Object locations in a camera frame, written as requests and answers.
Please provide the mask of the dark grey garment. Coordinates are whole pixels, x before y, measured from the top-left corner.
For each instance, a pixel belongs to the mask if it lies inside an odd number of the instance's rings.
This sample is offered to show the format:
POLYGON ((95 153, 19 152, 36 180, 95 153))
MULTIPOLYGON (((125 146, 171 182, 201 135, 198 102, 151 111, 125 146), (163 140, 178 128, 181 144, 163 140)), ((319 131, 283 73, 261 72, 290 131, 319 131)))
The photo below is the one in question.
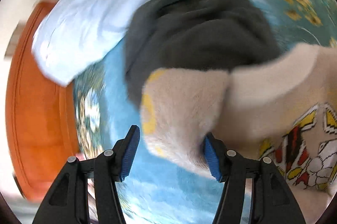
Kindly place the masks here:
POLYGON ((128 97, 159 68, 231 70, 281 54, 263 12, 250 0, 150 0, 134 13, 124 37, 128 97))

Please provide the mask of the beige fuzzy sweater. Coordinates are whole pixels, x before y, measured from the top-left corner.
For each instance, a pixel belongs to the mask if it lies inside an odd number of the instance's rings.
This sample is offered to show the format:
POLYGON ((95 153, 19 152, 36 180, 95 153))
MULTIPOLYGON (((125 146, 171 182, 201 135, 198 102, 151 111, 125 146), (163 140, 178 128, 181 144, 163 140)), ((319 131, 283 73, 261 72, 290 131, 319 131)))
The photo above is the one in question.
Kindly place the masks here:
POLYGON ((286 182, 336 192, 336 49, 299 43, 231 72, 161 68, 142 90, 148 150, 203 176, 207 133, 241 155, 269 156, 286 182))

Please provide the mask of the orange wooden bed frame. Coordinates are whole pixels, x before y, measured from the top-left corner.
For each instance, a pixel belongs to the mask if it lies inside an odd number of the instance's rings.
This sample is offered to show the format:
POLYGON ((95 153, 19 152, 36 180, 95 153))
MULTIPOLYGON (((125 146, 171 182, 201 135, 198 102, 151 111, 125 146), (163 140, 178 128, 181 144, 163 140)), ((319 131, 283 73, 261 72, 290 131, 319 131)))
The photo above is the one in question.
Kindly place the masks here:
POLYGON ((61 87, 39 70, 31 47, 41 21, 55 6, 42 0, 32 11, 11 61, 6 90, 6 133, 22 195, 43 200, 69 156, 79 152, 73 85, 61 87))

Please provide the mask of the teal floral bed blanket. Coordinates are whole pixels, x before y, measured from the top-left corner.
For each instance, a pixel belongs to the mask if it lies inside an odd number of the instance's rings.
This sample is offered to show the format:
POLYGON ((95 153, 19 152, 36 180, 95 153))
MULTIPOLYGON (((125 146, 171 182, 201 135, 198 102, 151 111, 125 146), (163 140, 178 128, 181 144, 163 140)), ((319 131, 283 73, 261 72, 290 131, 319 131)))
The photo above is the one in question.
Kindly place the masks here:
POLYGON ((130 223, 213 221, 222 186, 202 153, 208 132, 269 157, 307 223, 336 193, 335 0, 150 0, 74 97, 88 158, 140 126, 117 185, 130 223))

